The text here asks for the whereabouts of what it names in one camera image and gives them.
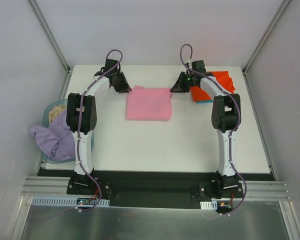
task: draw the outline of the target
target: white wall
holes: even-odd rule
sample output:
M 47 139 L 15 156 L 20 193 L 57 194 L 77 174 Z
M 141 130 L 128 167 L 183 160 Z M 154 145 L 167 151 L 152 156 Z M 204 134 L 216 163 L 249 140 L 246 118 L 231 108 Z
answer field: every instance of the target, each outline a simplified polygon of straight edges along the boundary
M 288 182 L 300 221 L 300 0 L 283 15 L 247 80 L 274 170 Z
M 180 65 L 182 44 L 208 66 L 244 67 L 283 0 L 37 0 L 70 65 Z
M 28 128 L 41 124 L 64 77 L 27 1 L 0 1 L 0 240 L 8 239 L 25 177 L 39 163 Z

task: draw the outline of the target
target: pink cloth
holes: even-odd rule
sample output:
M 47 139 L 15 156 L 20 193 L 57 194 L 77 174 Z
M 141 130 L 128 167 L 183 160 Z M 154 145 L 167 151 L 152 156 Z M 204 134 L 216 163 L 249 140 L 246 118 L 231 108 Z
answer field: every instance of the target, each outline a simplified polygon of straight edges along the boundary
M 127 120 L 168 121 L 172 116 L 170 88 L 135 86 L 128 94 Z

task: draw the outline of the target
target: white table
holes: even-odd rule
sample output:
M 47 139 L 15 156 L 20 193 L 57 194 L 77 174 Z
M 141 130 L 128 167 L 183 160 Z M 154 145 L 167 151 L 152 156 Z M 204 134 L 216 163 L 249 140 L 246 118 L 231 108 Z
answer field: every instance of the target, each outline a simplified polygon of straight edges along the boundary
M 67 90 L 82 93 L 101 65 L 76 65 Z M 264 148 L 240 67 L 211 66 L 228 71 L 241 97 L 242 123 L 236 136 L 236 165 L 242 173 L 269 173 Z M 129 85 L 171 88 L 183 66 L 123 65 Z M 174 93 L 168 122 L 126 120 L 126 94 L 113 88 L 96 103 L 92 159 L 95 170 L 215 172 L 219 143 L 211 123 L 212 103 L 195 103 L 190 93 Z M 48 170 L 73 170 L 74 162 L 46 164 Z

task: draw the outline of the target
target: blue fabric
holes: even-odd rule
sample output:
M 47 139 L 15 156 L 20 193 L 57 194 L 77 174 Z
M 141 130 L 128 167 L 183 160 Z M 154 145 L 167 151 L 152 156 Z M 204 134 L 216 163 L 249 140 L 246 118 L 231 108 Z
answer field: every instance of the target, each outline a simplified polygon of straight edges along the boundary
M 36 145 L 52 160 L 62 161 L 76 156 L 75 140 L 67 125 L 67 110 L 64 110 L 49 126 L 32 126 L 31 136 Z

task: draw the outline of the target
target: purple cable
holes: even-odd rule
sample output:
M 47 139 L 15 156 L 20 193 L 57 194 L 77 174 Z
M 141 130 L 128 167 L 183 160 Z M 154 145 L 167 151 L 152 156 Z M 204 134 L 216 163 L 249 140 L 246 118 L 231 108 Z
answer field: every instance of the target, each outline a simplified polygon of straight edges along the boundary
M 117 49 L 113 49 L 111 51 L 108 52 L 108 54 L 106 55 L 106 59 L 109 57 L 109 55 L 112 53 L 112 52 L 118 52 L 121 54 L 121 57 L 120 57 L 120 60 L 113 66 L 111 67 L 108 71 L 104 72 L 101 76 L 99 76 L 97 78 L 97 80 L 94 80 L 88 87 L 87 87 L 87 90 L 91 89 L 101 78 L 103 78 L 105 75 L 107 75 L 108 73 L 110 73 L 113 69 L 115 69 L 119 64 L 120 62 L 122 61 L 124 55 L 123 53 L 120 51 L 120 50 L 117 50 Z M 80 164 L 80 167 L 82 168 L 83 172 L 95 183 L 95 185 L 97 186 L 98 188 L 98 191 L 100 193 L 100 196 L 99 196 L 99 199 L 95 202 L 95 204 L 88 208 L 88 209 L 81 209 L 82 212 L 89 212 L 90 210 L 94 209 L 100 202 L 101 198 L 102 198 L 102 192 L 101 192 L 101 188 L 98 184 L 98 182 L 85 170 L 82 162 L 81 162 L 81 158 L 80 158 L 80 129 L 81 129 L 81 122 L 82 122 L 82 110 L 83 110 L 83 105 L 84 105 L 84 96 L 87 94 L 87 91 L 85 90 L 82 95 L 81 95 L 81 99 L 80 99 L 80 112 L 79 112 L 79 122 L 78 122 L 78 142 L 77 142 L 77 146 L 76 146 L 76 151 L 77 151 L 77 157 L 78 157 L 78 161 L 79 161 L 79 164 Z
M 236 131 L 236 130 L 238 129 L 239 125 L 241 124 L 241 112 L 240 112 L 240 109 L 239 109 L 239 106 L 238 106 L 236 100 L 234 99 L 234 97 L 231 95 L 230 92 L 224 90 L 224 89 L 220 86 L 220 84 L 219 84 L 217 81 L 213 80 L 211 77 L 209 77 L 209 76 L 207 76 L 207 75 L 205 75 L 205 74 L 203 74 L 203 73 L 201 73 L 201 72 L 195 71 L 195 70 L 191 69 L 190 67 L 188 67 L 188 66 L 185 64 L 184 60 L 182 59 L 182 50 L 183 50 L 183 48 L 184 48 L 185 46 L 188 46 L 188 47 L 190 47 L 190 49 L 191 49 L 190 59 L 192 58 L 192 53 L 193 53 L 193 48 L 192 48 L 192 46 L 191 46 L 190 44 L 186 43 L 186 44 L 183 44 L 183 45 L 182 45 L 182 47 L 181 47 L 181 49 L 180 49 L 180 59 L 181 59 L 181 62 L 182 62 L 182 64 L 183 64 L 183 66 L 184 66 L 186 69 L 188 69 L 190 72 L 195 73 L 195 74 L 197 74 L 197 75 L 199 75 L 199 76 L 202 76 L 202 77 L 208 79 L 208 80 L 211 81 L 211 82 L 212 82 L 212 83 L 213 83 L 213 84 L 214 84 L 214 85 L 215 85 L 222 93 L 228 95 L 228 96 L 230 97 L 230 99 L 233 101 L 233 104 L 234 104 L 234 106 L 235 106 L 235 108 L 236 108 L 236 110 L 237 110 L 237 112 L 238 112 L 238 122 L 237 122 L 237 124 L 235 125 L 235 127 L 230 131 L 229 136 L 228 136 L 228 137 L 229 137 L 229 162 L 230 162 L 230 165 L 231 165 L 231 167 L 233 168 L 234 172 L 235 172 L 235 173 L 238 175 L 238 177 L 243 181 L 243 184 L 244 184 L 244 194 L 243 194 L 243 197 L 242 197 L 241 201 L 239 202 L 239 204 L 231 211 L 231 213 L 232 213 L 234 210 L 236 210 L 236 209 L 244 202 L 244 200 L 245 200 L 245 198 L 246 198 L 246 196 L 247 196 L 247 183 L 246 183 L 245 179 L 242 177 L 242 175 L 241 175 L 241 174 L 237 171 L 237 169 L 235 168 L 235 166 L 234 166 L 234 164 L 233 164 L 233 160 L 232 160 L 232 143 L 231 143 L 231 138 L 232 138 L 232 133 L 233 133 L 234 131 Z

